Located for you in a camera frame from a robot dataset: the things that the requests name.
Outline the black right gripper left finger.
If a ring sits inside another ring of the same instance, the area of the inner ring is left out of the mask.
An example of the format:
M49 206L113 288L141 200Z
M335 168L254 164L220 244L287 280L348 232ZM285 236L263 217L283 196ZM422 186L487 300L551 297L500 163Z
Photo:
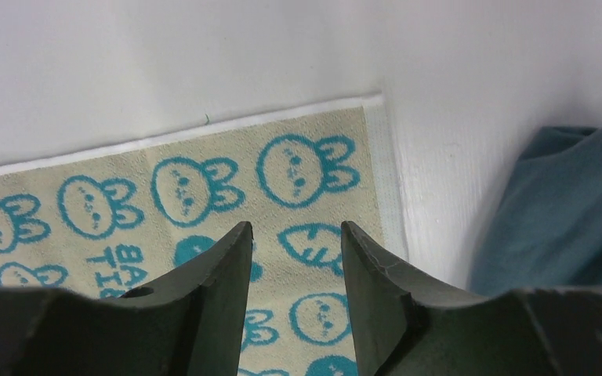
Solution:
M118 298L0 287L0 375L235 375L252 225Z

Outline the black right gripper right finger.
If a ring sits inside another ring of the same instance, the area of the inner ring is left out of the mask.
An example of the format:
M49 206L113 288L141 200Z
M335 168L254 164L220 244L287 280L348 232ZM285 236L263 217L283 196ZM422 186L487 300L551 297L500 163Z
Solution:
M360 375L602 375L602 287L494 298L438 280L353 222L341 251Z

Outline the teal bunny pattern towel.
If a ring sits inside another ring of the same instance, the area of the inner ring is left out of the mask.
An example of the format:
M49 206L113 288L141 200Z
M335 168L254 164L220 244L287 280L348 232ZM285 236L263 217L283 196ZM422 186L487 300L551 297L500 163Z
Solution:
M405 256L381 96L0 168L0 286L115 297L249 221L241 375L355 375L340 225Z

